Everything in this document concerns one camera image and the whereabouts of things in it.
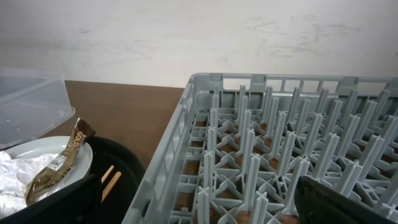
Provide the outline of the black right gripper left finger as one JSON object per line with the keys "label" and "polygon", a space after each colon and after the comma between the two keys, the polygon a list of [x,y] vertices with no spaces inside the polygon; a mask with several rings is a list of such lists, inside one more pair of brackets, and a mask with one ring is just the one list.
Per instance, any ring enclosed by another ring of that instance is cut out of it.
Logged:
{"label": "black right gripper left finger", "polygon": [[6,218],[1,224],[98,223],[101,177],[90,174]]}

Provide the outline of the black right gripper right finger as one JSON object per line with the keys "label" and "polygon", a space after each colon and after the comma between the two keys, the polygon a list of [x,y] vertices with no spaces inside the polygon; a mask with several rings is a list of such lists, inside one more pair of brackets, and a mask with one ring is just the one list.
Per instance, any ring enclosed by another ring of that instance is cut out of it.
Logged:
{"label": "black right gripper right finger", "polygon": [[394,224],[307,176],[299,177],[294,199],[303,224]]}

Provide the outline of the wooden chopstick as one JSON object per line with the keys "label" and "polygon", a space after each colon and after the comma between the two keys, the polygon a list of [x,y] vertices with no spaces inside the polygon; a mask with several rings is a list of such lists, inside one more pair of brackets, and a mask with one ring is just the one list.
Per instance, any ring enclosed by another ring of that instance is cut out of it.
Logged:
{"label": "wooden chopstick", "polygon": [[109,181],[109,183],[107,184],[107,186],[103,190],[102,199],[101,199],[102,202],[105,200],[105,198],[108,196],[110,191],[113,189],[113,187],[115,186],[116,182],[119,180],[121,175],[122,175],[122,173],[120,171],[117,171],[117,173],[115,173],[115,175]]}
{"label": "wooden chopstick", "polygon": [[114,169],[114,166],[111,165],[111,166],[109,167],[109,169],[105,172],[105,174],[102,176],[102,178],[101,178],[101,183],[102,183],[102,184],[103,184],[104,181],[108,178],[108,176],[109,176],[110,173],[113,171],[113,169]]}

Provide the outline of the gold brown snack wrapper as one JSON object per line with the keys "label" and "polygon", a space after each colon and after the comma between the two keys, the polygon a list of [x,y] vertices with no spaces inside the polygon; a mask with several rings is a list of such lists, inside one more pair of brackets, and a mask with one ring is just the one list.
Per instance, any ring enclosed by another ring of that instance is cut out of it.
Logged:
{"label": "gold brown snack wrapper", "polygon": [[78,118],[66,148],[50,161],[27,185],[24,199],[27,206],[36,203],[72,170],[80,148],[96,131],[83,119]]}

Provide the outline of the grey round plate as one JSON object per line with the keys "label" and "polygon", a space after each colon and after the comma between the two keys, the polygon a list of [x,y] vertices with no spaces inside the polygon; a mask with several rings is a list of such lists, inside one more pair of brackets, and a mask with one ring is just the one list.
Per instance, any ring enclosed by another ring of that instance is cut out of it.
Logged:
{"label": "grey round plate", "polygon": [[[25,142],[5,150],[12,159],[30,159],[42,154],[60,154],[69,141],[69,136],[53,136]],[[80,147],[71,171],[47,195],[62,190],[90,173],[93,151],[88,143]]]}

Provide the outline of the white tissue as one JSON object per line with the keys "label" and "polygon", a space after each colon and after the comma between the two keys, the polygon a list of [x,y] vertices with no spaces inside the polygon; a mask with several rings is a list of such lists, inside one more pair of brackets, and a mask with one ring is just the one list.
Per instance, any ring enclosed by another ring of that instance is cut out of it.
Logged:
{"label": "white tissue", "polygon": [[24,191],[33,178],[58,154],[13,159],[1,151],[1,219],[27,207]]}

